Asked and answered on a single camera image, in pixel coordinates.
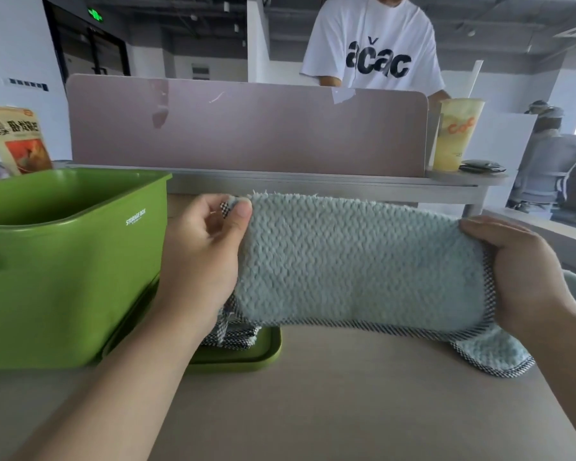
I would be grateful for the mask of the person's left hand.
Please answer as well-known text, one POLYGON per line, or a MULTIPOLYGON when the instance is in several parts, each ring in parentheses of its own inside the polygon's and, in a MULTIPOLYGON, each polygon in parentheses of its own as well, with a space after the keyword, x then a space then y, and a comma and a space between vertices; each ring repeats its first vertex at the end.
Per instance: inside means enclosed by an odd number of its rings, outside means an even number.
POLYGON ((233 292, 238 249, 220 246, 224 194, 194 198, 169 220, 164 236, 155 308, 171 323, 206 335, 233 292))

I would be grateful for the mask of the person's right hand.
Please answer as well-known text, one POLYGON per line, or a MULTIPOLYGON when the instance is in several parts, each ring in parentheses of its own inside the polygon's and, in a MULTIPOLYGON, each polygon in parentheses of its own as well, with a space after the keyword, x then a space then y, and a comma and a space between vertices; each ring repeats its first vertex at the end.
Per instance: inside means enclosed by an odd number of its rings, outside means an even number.
POLYGON ((496 321, 517 338, 522 321, 546 303, 574 300, 552 247, 526 227, 489 216, 461 221, 496 221, 493 274, 499 302, 496 321))

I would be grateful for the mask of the light blue fluffy towel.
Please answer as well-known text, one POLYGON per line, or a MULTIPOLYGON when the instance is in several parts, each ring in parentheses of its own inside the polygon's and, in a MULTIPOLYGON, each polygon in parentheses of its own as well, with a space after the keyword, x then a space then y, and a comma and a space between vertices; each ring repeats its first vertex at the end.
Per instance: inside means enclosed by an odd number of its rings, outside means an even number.
POLYGON ((327 326, 448 342, 495 377, 535 365, 494 322, 494 248, 457 218, 344 198, 246 199, 238 281, 204 344, 244 350, 262 327, 327 326))

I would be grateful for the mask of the person's left forearm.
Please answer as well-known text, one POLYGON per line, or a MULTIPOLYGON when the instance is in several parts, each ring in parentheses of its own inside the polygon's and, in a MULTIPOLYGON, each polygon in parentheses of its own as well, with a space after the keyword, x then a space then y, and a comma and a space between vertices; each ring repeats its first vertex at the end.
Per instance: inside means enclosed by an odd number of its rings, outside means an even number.
POLYGON ((184 371, 222 304, 156 299, 9 461, 147 461, 184 371))

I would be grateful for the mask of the person's right forearm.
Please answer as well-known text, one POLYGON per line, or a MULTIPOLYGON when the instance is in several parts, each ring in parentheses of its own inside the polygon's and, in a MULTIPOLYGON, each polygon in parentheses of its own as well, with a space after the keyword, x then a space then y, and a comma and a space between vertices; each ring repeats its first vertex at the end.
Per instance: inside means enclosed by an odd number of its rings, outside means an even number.
POLYGON ((516 336, 576 430, 576 301, 546 303, 522 321, 516 336))

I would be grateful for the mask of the black flat pouch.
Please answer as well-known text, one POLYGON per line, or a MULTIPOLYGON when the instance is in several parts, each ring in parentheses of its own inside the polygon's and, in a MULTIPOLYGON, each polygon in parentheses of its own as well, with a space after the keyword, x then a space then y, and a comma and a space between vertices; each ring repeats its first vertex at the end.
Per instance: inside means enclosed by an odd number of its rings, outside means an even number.
POLYGON ((459 170, 472 174, 501 174, 507 170, 497 162, 489 160, 464 160, 459 170))

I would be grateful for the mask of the pink desk divider panel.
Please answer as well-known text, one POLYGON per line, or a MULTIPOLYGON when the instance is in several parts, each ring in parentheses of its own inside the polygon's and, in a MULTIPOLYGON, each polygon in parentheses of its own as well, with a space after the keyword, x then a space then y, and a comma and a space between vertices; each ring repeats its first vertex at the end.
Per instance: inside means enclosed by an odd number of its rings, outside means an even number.
POLYGON ((424 177, 422 93, 76 74, 80 165, 424 177))

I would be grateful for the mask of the grey office chair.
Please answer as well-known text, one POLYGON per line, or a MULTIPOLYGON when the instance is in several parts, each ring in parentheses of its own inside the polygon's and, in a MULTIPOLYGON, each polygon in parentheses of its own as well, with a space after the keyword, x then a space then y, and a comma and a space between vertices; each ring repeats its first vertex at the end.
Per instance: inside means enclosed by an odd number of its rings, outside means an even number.
POLYGON ((530 139, 520 163, 507 207, 527 211, 549 209, 566 198, 570 172, 576 166, 576 136, 545 135, 530 139))

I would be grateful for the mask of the white divider panel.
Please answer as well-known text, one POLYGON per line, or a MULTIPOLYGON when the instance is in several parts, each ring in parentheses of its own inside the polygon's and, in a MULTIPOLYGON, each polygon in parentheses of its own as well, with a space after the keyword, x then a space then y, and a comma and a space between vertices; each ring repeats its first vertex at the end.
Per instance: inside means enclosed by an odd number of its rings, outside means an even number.
POLYGON ((504 208, 514 185, 536 115, 483 109, 463 160, 485 160, 506 169, 503 183, 488 189, 484 208, 504 208))

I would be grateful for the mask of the yellow drink cup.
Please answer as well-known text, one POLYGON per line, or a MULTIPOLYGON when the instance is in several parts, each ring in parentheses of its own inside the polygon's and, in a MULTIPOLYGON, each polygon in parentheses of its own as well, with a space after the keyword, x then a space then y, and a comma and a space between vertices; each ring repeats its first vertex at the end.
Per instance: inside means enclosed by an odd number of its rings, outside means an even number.
POLYGON ((475 98, 440 101, 433 170, 454 172, 459 169, 484 105, 484 100, 475 98))

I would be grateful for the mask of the green plastic box lid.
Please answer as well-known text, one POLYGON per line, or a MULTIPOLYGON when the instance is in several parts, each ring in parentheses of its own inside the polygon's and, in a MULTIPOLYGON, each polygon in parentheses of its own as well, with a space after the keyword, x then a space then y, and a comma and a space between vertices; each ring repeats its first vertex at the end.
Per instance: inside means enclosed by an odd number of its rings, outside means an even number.
MULTIPOLYGON (((154 300, 159 277, 138 296, 128 313, 108 338, 98 355, 106 358, 123 339, 144 319, 154 300)), ((217 347, 202 344, 186 369, 188 374, 258 371, 274 362, 282 348, 282 333, 278 327, 261 328, 249 348, 217 347)))

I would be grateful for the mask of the green plastic storage box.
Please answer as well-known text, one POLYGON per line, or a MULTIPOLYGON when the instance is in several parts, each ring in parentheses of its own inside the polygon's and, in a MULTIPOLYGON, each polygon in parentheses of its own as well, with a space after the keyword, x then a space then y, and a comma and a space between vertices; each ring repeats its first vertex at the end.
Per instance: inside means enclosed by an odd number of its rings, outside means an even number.
POLYGON ((65 168, 0 180, 0 370, 95 359, 159 274, 170 178, 65 168))

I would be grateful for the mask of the black framed glass door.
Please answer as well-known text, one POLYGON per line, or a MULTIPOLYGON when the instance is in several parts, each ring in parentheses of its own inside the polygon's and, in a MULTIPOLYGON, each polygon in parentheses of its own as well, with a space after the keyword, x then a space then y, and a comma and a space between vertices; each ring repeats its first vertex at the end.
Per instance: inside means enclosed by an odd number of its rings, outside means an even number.
POLYGON ((54 52, 67 82, 74 74, 130 76, 129 31, 123 17, 92 0, 42 0, 54 52), (88 14, 96 9, 104 22, 88 14))

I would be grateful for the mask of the yellow snack packet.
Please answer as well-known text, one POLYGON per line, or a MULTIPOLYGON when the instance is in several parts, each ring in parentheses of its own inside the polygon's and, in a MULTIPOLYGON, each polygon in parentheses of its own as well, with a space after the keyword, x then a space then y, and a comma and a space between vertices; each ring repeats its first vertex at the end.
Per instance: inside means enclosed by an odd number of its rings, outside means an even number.
POLYGON ((0 107, 0 161, 10 176, 53 169, 32 110, 0 107))

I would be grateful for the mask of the grey desk shelf rail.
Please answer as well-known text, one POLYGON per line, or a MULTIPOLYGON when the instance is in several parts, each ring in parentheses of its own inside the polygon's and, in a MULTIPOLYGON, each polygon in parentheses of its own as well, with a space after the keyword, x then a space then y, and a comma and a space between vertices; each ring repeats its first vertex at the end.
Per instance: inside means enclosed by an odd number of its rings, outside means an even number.
POLYGON ((504 207, 514 174, 482 175, 425 170, 424 177, 346 176, 260 171, 161 168, 172 173, 168 193, 298 193, 323 197, 375 200, 407 205, 463 206, 462 216, 484 207, 504 207))

